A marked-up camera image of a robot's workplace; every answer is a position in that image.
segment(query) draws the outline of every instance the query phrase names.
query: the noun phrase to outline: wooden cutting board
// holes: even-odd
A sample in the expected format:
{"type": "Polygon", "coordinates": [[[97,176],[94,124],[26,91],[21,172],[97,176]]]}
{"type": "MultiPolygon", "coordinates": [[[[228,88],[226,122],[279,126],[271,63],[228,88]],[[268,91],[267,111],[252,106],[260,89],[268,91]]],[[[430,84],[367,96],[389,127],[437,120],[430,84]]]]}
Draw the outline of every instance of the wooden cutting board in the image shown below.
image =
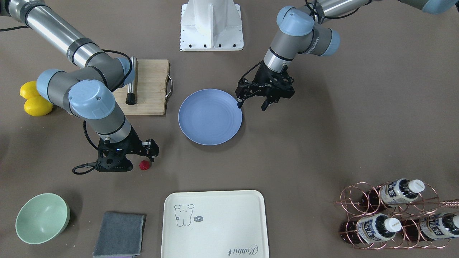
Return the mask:
{"type": "Polygon", "coordinates": [[[128,87],[113,92],[125,115],[164,115],[169,60],[137,59],[137,104],[126,104],[128,87]]]}

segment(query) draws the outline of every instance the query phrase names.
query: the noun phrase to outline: blue plate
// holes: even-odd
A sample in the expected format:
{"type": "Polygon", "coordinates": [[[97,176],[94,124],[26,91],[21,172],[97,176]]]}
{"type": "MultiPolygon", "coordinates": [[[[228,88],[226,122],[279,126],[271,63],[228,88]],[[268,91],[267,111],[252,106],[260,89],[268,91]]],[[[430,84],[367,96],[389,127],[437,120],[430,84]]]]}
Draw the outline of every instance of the blue plate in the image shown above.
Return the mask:
{"type": "Polygon", "coordinates": [[[188,96],[179,110],[179,125],[188,139],[202,145],[217,145],[236,135],[242,111],[228,93],[204,89],[188,96]]]}

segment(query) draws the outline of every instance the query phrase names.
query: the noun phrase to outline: light blue joint cap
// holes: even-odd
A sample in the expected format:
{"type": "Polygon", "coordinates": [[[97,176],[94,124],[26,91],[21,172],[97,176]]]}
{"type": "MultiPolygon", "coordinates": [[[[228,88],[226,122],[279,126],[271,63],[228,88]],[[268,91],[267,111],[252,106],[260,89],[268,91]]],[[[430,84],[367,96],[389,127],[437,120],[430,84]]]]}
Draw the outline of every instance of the light blue joint cap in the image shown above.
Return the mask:
{"type": "Polygon", "coordinates": [[[300,37],[311,33],[314,20],[306,13],[294,7],[286,6],[277,15],[277,24],[283,33],[300,37]]]}
{"type": "MultiPolygon", "coordinates": [[[[117,59],[120,61],[121,65],[123,66],[124,75],[126,75],[129,71],[129,60],[124,57],[117,57],[117,59]]],[[[135,70],[134,70],[134,64],[133,64],[132,71],[128,75],[128,77],[124,80],[124,85],[122,87],[132,83],[132,81],[134,81],[134,78],[135,78],[135,70]]]]}
{"type": "Polygon", "coordinates": [[[431,14],[439,14],[454,6],[456,2],[457,0],[429,0],[422,8],[422,11],[431,14]]]}
{"type": "Polygon", "coordinates": [[[331,41],[330,41],[330,45],[328,45],[328,48],[327,50],[325,50],[325,52],[320,55],[320,56],[331,56],[333,55],[337,50],[338,48],[340,47],[340,43],[341,43],[341,38],[340,38],[340,35],[338,32],[336,32],[335,30],[331,30],[331,41]]]}
{"type": "Polygon", "coordinates": [[[102,119],[115,109],[115,97],[98,80],[84,80],[76,83],[68,92],[73,110],[87,119],[102,119]]]}
{"type": "Polygon", "coordinates": [[[286,7],[282,8],[282,9],[279,11],[279,13],[277,14],[277,18],[276,18],[277,26],[280,26],[280,24],[281,24],[282,21],[284,20],[285,15],[287,14],[287,12],[288,12],[290,9],[295,9],[295,7],[293,7],[293,6],[286,6],[286,7]]]}
{"type": "Polygon", "coordinates": [[[51,78],[58,72],[62,72],[59,69],[48,69],[40,74],[37,79],[37,91],[42,97],[47,101],[51,102],[50,97],[48,96],[48,86],[50,84],[51,78]]]}

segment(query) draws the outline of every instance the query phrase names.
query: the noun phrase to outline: green bowl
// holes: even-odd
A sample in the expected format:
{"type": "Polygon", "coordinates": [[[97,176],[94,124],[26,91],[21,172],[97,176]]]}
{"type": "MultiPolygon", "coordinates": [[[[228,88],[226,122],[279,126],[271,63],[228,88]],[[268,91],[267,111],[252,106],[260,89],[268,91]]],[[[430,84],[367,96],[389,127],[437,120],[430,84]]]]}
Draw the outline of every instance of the green bowl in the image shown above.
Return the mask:
{"type": "Polygon", "coordinates": [[[17,236],[37,245],[58,236],[68,224],[70,209],[56,194],[44,193],[30,199],[16,218],[17,236]]]}

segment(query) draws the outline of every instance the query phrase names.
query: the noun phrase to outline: red ball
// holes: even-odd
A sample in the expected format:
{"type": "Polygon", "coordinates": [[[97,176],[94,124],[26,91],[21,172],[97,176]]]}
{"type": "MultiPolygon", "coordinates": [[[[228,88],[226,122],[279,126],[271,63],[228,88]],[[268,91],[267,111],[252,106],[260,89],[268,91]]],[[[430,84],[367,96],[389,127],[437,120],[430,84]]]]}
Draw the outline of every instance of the red ball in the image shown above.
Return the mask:
{"type": "Polygon", "coordinates": [[[147,170],[150,168],[150,162],[146,161],[146,160],[142,160],[139,164],[139,168],[142,169],[142,170],[147,170]]]}

